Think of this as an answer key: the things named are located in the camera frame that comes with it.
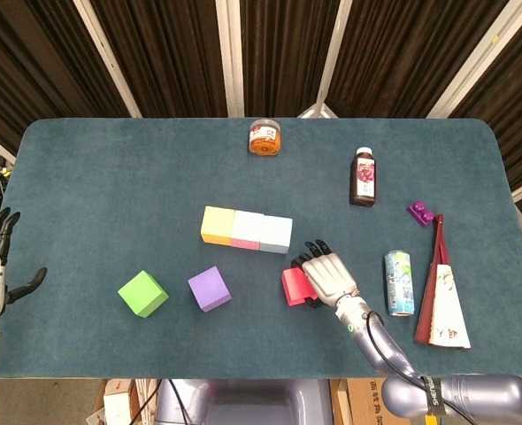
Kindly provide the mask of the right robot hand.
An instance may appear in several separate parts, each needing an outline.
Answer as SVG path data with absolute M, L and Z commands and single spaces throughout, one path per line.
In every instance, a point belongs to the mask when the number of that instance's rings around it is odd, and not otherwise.
M 341 298 L 359 295 L 355 278 L 325 241 L 306 241 L 304 246 L 308 252 L 293 258 L 291 265 L 303 271 L 322 304 L 336 307 Z

